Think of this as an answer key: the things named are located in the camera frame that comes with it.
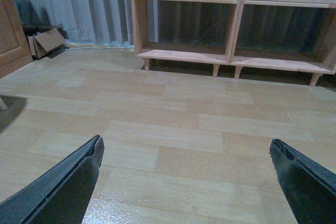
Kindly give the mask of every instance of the gray curtain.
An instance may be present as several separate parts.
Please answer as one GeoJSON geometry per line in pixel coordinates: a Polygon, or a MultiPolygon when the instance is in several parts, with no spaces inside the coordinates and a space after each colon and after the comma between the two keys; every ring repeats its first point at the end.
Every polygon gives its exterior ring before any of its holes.
{"type": "Polygon", "coordinates": [[[133,43],[130,0],[14,1],[24,25],[62,25],[72,41],[133,43]]]}

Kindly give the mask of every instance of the curtain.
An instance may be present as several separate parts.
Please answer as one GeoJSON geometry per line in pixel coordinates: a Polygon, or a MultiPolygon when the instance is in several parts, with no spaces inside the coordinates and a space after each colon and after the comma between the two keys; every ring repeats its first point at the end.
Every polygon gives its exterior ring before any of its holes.
{"type": "Polygon", "coordinates": [[[71,41],[133,43],[131,0],[14,0],[23,25],[63,26],[71,41]]]}
{"type": "MultiPolygon", "coordinates": [[[[63,26],[72,41],[133,44],[131,0],[15,0],[23,24],[63,26]]],[[[149,41],[224,46],[232,6],[148,1],[149,41]]],[[[239,49],[311,51],[328,10],[245,5],[239,49]]]]}

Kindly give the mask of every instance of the wooden door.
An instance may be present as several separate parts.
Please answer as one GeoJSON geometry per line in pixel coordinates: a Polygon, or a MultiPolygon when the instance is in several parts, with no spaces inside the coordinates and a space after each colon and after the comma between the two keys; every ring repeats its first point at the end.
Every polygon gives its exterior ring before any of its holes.
{"type": "Polygon", "coordinates": [[[32,62],[13,0],[0,0],[0,78],[32,62]]]}

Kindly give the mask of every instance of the shelf leg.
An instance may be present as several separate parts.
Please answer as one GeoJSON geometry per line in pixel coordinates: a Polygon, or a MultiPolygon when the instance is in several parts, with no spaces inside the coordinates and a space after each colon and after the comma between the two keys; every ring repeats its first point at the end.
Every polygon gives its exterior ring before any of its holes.
{"type": "Polygon", "coordinates": [[[6,104],[4,103],[4,101],[1,99],[0,97],[0,110],[7,110],[7,106],[6,104]]]}
{"type": "Polygon", "coordinates": [[[219,64],[214,64],[214,70],[212,71],[212,76],[213,76],[213,77],[217,77],[219,67],[220,67],[219,64]]]}
{"type": "Polygon", "coordinates": [[[143,58],[143,61],[145,62],[145,70],[148,71],[150,66],[150,60],[149,58],[143,58]]]}
{"type": "Polygon", "coordinates": [[[236,66],[236,70],[235,70],[235,79],[239,79],[240,72],[241,72],[242,68],[243,68],[243,67],[236,66]]]}
{"type": "Polygon", "coordinates": [[[315,87],[317,81],[319,80],[319,78],[322,76],[322,73],[314,73],[313,77],[310,80],[310,86],[315,87]]]}

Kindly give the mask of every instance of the wooden floor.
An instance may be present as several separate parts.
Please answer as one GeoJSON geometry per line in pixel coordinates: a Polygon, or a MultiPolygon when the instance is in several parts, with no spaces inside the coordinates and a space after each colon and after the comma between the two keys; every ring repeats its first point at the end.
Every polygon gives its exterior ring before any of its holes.
{"type": "Polygon", "coordinates": [[[0,201],[96,134],[84,223],[296,223],[272,138],[336,172],[335,92],[142,66],[128,49],[74,50],[0,79],[0,201]]]}

